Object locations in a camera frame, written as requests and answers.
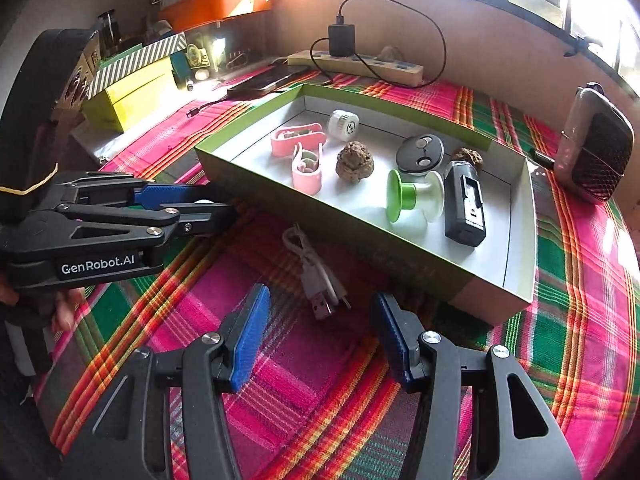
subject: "white usb cable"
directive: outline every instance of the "white usb cable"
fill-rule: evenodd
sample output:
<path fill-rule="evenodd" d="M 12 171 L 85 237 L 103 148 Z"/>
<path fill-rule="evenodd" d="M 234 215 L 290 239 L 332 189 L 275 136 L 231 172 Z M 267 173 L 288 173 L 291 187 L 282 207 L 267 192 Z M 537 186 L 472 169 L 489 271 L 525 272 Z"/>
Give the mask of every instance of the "white usb cable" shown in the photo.
<path fill-rule="evenodd" d="M 316 319 L 325 319 L 333 314 L 340 302 L 347 308 L 351 308 L 344 286 L 314 251 L 298 224 L 283 232 L 282 242 L 302 261 L 300 281 L 306 297 L 311 302 Z"/>

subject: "wall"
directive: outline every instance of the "wall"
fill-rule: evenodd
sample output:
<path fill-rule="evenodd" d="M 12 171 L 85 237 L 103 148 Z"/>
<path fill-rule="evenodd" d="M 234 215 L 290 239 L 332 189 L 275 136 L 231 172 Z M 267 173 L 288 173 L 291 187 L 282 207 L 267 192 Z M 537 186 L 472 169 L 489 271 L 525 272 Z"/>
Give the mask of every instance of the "wall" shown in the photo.
<path fill-rule="evenodd" d="M 343 0 L 273 0 L 268 47 L 280 56 L 309 48 L 327 35 Z M 475 0 L 399 0 L 431 16 L 447 40 L 443 77 L 505 101 L 560 131 L 575 89 L 600 82 L 640 136 L 640 104 L 583 56 L 563 57 L 567 46 L 512 14 Z M 343 11 L 356 24 L 356 49 L 377 54 L 387 44 L 433 76 L 442 64 L 437 31 L 419 15 L 383 0 L 353 0 Z M 318 48 L 326 48 L 320 43 Z M 616 201 L 629 213 L 640 199 L 640 148 L 636 146 Z"/>
<path fill-rule="evenodd" d="M 140 27 L 147 0 L 28 0 L 0 44 L 0 110 L 24 57 L 43 30 L 92 27 L 109 9 L 116 9 L 121 32 L 131 32 Z"/>

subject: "plaid tablecloth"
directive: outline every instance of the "plaid tablecloth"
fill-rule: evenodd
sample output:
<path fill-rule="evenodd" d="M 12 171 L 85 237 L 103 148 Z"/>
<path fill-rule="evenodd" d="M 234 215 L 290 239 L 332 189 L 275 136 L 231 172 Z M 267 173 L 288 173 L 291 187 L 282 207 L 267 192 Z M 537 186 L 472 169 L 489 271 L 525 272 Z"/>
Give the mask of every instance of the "plaid tablecloth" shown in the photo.
<path fill-rule="evenodd" d="M 519 152 L 553 155 L 558 134 L 506 104 L 446 82 L 406 90 L 355 76 L 334 84 L 464 124 Z M 105 166 L 160 182 L 204 182 L 193 147 L 252 104 L 222 102 L 194 118 L 182 110 Z M 128 354 L 141 344 L 181 348 L 214 330 L 256 282 L 273 308 L 252 378 L 225 407 L 244 478 L 395 479 L 417 405 L 399 389 L 367 323 L 372 291 L 396 294 L 424 325 L 459 345 L 508 346 L 532 377 L 585 480 L 607 463 L 638 405 L 638 263 L 615 204 L 593 206 L 552 174 L 533 175 L 538 273 L 531 306 L 491 330 L 335 246 L 321 256 L 349 291 L 353 310 L 316 322 L 300 285 L 300 262 L 280 240 L 286 224 L 240 203 L 238 221 L 213 238 L 176 242 L 156 277 L 98 286 L 57 342 L 55 365 L 36 390 L 52 441 L 67 452 Z M 180 398 L 172 397 L 177 479 L 188 477 Z M 470 396 L 462 402 L 455 478 L 470 450 Z"/>

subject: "orange tray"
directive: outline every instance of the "orange tray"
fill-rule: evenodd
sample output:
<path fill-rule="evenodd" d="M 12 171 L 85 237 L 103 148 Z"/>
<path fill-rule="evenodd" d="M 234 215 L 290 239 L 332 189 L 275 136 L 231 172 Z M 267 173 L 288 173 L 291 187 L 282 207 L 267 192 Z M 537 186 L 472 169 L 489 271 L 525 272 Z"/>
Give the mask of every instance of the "orange tray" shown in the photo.
<path fill-rule="evenodd" d="M 175 32 L 220 22 L 233 16 L 271 9 L 271 0 L 180 0 L 160 11 Z"/>

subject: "metal screw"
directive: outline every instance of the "metal screw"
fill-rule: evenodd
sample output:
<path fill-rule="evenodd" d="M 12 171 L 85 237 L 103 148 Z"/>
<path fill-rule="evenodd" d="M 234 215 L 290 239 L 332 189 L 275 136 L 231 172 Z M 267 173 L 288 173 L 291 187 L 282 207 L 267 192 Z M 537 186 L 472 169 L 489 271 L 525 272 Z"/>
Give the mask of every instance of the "metal screw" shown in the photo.
<path fill-rule="evenodd" d="M 509 349 L 506 346 L 496 345 L 494 346 L 494 355 L 500 359 L 509 357 Z"/>
<path fill-rule="evenodd" d="M 220 334 L 218 332 L 207 332 L 202 336 L 202 342 L 205 345 L 217 345 L 220 342 Z"/>
<path fill-rule="evenodd" d="M 146 359 L 147 357 L 149 357 L 149 348 L 146 348 L 144 346 L 141 346 L 140 348 L 136 348 L 133 351 L 134 354 L 138 355 L 140 358 L 142 359 Z"/>
<path fill-rule="evenodd" d="M 436 344 L 442 340 L 442 337 L 437 332 L 433 332 L 432 330 L 427 330 L 422 334 L 422 340 L 425 343 Z"/>

